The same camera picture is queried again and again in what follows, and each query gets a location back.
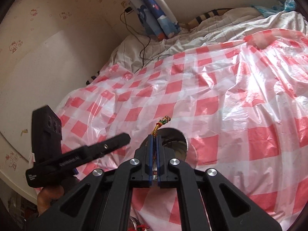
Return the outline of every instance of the silver screw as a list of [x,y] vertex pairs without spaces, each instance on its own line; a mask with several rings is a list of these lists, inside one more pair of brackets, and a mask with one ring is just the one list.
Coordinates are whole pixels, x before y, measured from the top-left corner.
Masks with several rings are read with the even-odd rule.
[[130,163],[131,165],[138,165],[139,162],[140,162],[140,161],[139,161],[137,158],[133,158],[133,159],[131,159],[131,160],[129,161],[129,163]]
[[103,174],[103,171],[100,168],[94,169],[92,174],[94,176],[101,176]]
[[217,170],[210,168],[210,169],[208,169],[207,173],[208,173],[209,176],[215,176],[215,175],[217,175]]
[[170,160],[170,163],[172,165],[179,165],[180,164],[180,160],[178,160],[177,158],[173,158]]

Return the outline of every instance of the yellow braided cord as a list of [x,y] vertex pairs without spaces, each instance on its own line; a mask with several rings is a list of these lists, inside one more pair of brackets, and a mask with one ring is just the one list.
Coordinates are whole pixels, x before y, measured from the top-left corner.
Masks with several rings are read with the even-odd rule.
[[159,122],[156,123],[156,126],[155,126],[155,128],[154,128],[154,130],[152,131],[151,134],[152,134],[154,137],[156,137],[156,136],[157,136],[157,130],[158,130],[161,126],[165,125],[166,123],[168,123],[168,122],[170,122],[170,121],[171,121],[171,118],[170,118],[169,116],[165,116],[164,118],[160,119]]

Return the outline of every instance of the red string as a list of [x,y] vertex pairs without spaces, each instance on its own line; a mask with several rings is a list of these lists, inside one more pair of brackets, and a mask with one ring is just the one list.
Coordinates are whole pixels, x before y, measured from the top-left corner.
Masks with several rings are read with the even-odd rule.
[[137,226],[137,230],[141,228],[142,231],[145,231],[145,229],[147,228],[146,225],[138,225]]

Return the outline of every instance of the plastic tablecloth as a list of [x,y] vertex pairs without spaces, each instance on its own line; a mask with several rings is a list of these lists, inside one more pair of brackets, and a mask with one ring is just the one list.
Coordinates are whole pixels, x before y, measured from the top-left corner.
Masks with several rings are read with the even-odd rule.
[[[307,63],[308,37],[283,29],[189,49],[135,74],[115,63],[58,111],[62,151],[126,132],[128,146],[77,177],[117,168],[168,115],[164,126],[188,139],[186,162],[216,168],[287,230],[308,199]],[[151,230],[181,230],[175,189],[134,189],[131,215]]]

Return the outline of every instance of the red and white plastic sheet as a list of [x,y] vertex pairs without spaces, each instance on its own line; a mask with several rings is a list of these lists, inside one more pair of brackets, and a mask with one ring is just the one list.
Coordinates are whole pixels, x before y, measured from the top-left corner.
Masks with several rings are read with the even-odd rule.
[[[114,64],[58,111],[62,151],[121,132],[128,146],[78,168],[110,170],[165,115],[189,141],[186,162],[216,168],[283,230],[308,200],[308,37],[271,29],[175,54],[132,74]],[[175,189],[134,189],[131,215],[151,230],[181,230]]]

